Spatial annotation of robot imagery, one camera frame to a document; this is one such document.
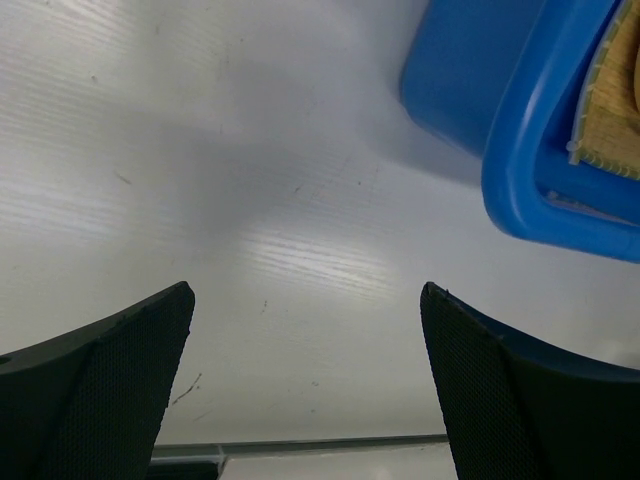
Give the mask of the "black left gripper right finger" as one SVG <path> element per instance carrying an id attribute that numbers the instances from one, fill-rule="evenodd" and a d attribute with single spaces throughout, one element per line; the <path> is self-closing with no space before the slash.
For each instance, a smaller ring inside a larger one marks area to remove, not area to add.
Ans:
<path id="1" fill-rule="evenodd" d="M 420 314 L 458 478 L 638 478 L 638 370 L 553 346 L 433 282 Z"/>

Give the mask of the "square bamboo woven tray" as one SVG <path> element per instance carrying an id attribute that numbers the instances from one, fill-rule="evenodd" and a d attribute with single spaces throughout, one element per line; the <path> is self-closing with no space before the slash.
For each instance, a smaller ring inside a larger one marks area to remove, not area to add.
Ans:
<path id="1" fill-rule="evenodd" d="M 639 179 L 639 112 L 632 63 L 639 41 L 639 3 L 622 1 L 604 31 L 580 90 L 569 163 Z"/>

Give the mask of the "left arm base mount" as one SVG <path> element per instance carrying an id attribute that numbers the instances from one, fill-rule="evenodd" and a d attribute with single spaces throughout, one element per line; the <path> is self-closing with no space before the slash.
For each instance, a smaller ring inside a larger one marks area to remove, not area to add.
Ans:
<path id="1" fill-rule="evenodd" d="M 145 479 L 216 480 L 225 462 L 226 455 L 219 446 L 156 446 Z"/>

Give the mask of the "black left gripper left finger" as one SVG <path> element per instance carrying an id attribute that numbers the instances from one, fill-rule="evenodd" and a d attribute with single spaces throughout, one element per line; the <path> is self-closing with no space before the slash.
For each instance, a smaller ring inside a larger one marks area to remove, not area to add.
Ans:
<path id="1" fill-rule="evenodd" d="M 2 355 L 2 478 L 144 478 L 194 307 L 179 282 Z"/>

